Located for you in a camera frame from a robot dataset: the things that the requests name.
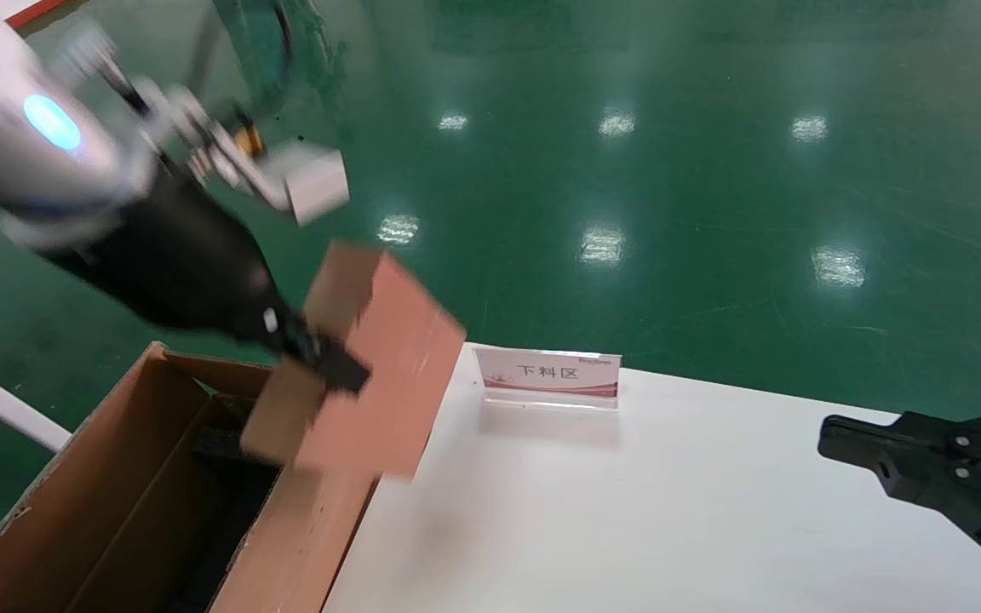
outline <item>robotic arm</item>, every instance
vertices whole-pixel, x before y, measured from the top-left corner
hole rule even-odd
[[[904,412],[877,426],[831,415],[817,448],[873,471],[889,497],[942,513],[981,546],[981,416],[953,422]]]
[[[129,139],[114,139],[73,97],[90,77],[136,113]],[[187,163],[168,155],[175,139]],[[3,232],[153,324],[256,342],[329,388],[361,391],[369,371],[284,301],[252,234],[204,189],[210,175],[300,224],[347,199],[338,152],[292,143],[265,155],[254,128],[230,135],[188,90],[128,81],[96,28],[44,67],[0,20]]]

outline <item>cable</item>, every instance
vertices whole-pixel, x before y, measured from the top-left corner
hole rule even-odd
[[[246,113],[249,117],[260,117],[269,115],[273,110],[283,105],[285,95],[288,93],[290,81],[293,78],[293,61],[295,61],[295,51],[293,50],[293,34],[290,27],[290,17],[285,11],[281,0],[272,0],[272,11],[275,12],[275,20],[279,26],[279,34],[283,38],[283,65],[280,67],[279,77],[271,82],[260,94],[260,98],[255,105]],[[187,74],[186,84],[191,92],[198,95],[210,73],[210,62],[214,58],[213,46],[217,39],[217,15],[211,13],[210,20],[204,24],[199,32],[198,42],[192,58],[192,67]],[[241,118],[241,105],[231,102],[228,112],[217,115],[218,124],[230,132],[235,132],[234,125],[238,124]]]

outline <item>blue indicator light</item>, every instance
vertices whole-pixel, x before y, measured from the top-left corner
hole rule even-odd
[[[27,97],[24,110],[28,122],[38,129],[44,139],[50,140],[52,145],[69,152],[82,144],[82,132],[78,131],[77,123],[51,98],[36,95]]]

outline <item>open cardboard box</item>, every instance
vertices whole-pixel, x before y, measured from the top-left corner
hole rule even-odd
[[[370,365],[358,401],[287,360],[150,345],[0,524],[0,613],[322,609],[378,474],[413,474],[463,331],[343,244],[307,316]]]

